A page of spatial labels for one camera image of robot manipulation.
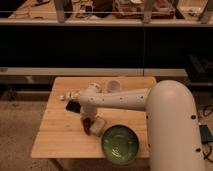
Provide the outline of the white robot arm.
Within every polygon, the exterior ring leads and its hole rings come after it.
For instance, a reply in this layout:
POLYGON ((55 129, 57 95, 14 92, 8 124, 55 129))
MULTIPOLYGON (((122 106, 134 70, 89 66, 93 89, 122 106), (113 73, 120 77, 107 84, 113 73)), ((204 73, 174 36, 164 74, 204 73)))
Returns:
POLYGON ((85 116, 99 108, 146 112, 151 171, 205 171, 196 104, 182 83, 164 80, 151 88, 113 93, 91 83, 68 99, 79 103, 85 116))

